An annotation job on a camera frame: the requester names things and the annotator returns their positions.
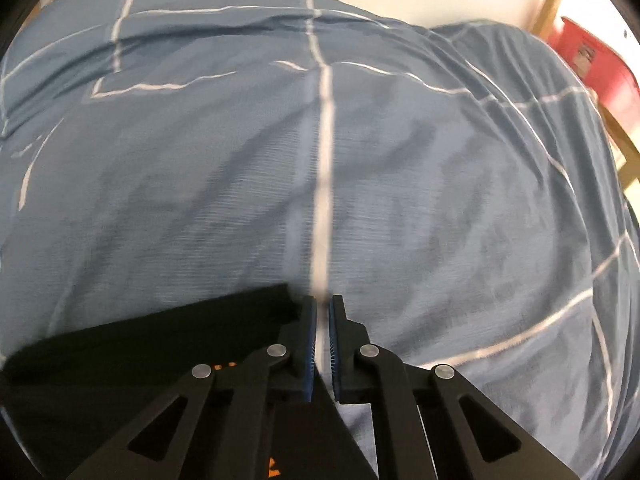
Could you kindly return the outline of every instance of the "red container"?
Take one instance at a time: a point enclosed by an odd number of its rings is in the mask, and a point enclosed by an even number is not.
[[[640,88],[622,58],[577,23],[562,18],[549,37],[551,47],[618,120],[627,135],[640,132]]]

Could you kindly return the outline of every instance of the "bed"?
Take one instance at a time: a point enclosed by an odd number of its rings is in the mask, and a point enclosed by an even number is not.
[[[637,433],[638,223],[535,36],[337,0],[56,0],[0,70],[3,361],[286,282],[460,368],[581,478]],[[342,415],[374,462],[370,415]]]

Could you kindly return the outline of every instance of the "silver screw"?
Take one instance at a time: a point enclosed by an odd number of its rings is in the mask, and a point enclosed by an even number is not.
[[[282,357],[286,353],[287,347],[284,345],[275,344],[267,348],[267,354],[269,354],[271,357]]]
[[[441,379],[450,379],[456,373],[449,365],[436,366],[436,375]]]
[[[380,353],[380,349],[375,345],[362,345],[360,347],[360,353],[364,357],[375,357]]]
[[[196,379],[206,379],[211,375],[211,367],[209,365],[195,365],[191,370],[191,375]]]

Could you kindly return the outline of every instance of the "blue bedsheet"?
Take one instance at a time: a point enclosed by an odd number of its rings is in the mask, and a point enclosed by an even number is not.
[[[638,226],[586,90],[529,34],[57,0],[0,81],[4,356],[287,281],[459,367],[585,479],[637,431]]]

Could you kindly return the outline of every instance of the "triangular cutout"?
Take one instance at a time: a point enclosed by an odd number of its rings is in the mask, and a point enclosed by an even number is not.
[[[461,397],[460,407],[485,462],[495,462],[520,449],[520,441],[471,396]]]
[[[164,412],[136,436],[127,446],[129,451],[146,456],[155,462],[162,462],[182,418],[188,400],[177,397]]]

